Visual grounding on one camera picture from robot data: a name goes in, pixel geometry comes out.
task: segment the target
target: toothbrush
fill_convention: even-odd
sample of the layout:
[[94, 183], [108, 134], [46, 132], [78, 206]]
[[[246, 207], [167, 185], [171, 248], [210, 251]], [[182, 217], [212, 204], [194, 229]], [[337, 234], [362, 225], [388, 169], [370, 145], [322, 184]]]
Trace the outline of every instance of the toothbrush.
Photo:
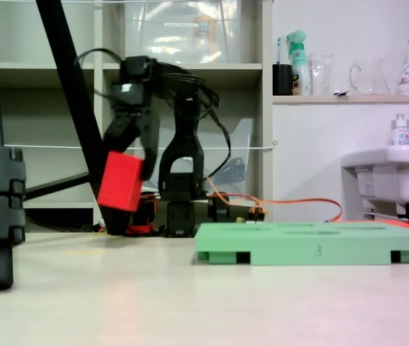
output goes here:
[[278, 45], [277, 65], [279, 65], [282, 62], [282, 38], [281, 37], [278, 37], [277, 45]]

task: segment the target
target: floor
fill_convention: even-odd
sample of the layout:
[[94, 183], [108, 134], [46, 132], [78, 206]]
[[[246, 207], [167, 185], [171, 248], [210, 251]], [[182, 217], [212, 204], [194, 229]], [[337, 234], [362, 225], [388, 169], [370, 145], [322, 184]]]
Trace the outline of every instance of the floor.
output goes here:
[[409, 265], [209, 266], [193, 239], [27, 236], [0, 346], [409, 345]]

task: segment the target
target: green board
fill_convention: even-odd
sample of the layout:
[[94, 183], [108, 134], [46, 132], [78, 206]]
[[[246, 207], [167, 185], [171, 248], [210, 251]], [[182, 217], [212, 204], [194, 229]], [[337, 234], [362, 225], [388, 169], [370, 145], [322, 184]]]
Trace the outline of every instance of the green board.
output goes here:
[[203, 223], [198, 260], [210, 264], [409, 263], [409, 229], [386, 223]]

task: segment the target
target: black cup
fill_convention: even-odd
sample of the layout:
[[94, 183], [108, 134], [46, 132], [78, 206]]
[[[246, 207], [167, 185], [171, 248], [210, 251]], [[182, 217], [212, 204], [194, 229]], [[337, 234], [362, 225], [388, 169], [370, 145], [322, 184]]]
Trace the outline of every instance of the black cup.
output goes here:
[[274, 95], [292, 95], [292, 66], [277, 64], [272, 66]]

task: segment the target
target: clear plastic bin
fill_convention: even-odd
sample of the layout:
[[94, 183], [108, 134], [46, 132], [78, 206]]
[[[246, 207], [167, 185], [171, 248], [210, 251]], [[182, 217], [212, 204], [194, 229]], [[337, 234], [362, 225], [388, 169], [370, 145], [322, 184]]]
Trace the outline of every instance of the clear plastic bin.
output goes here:
[[[232, 144], [231, 157], [229, 162], [220, 169], [212, 181], [220, 191], [226, 193], [247, 193], [248, 190], [248, 160], [249, 146], [251, 145], [251, 136], [253, 133], [253, 119], [242, 119], [233, 133], [230, 134]], [[160, 129], [160, 138], [158, 146], [167, 147], [174, 137], [175, 131], [168, 128]], [[227, 157], [228, 149], [222, 133], [198, 132], [198, 139], [204, 151], [204, 175], [214, 171]], [[140, 143], [136, 141], [136, 156], [142, 156]], [[158, 191], [158, 176], [160, 170], [160, 160], [163, 150], [158, 152], [158, 159], [155, 170], [149, 181], [144, 183], [144, 188]], [[171, 168], [172, 172], [192, 172], [193, 161], [187, 157], [176, 160]], [[208, 191], [212, 188], [209, 183], [206, 186]]]
[[254, 4], [254, 0], [126, 3], [126, 56], [147, 55], [175, 64], [253, 63]]

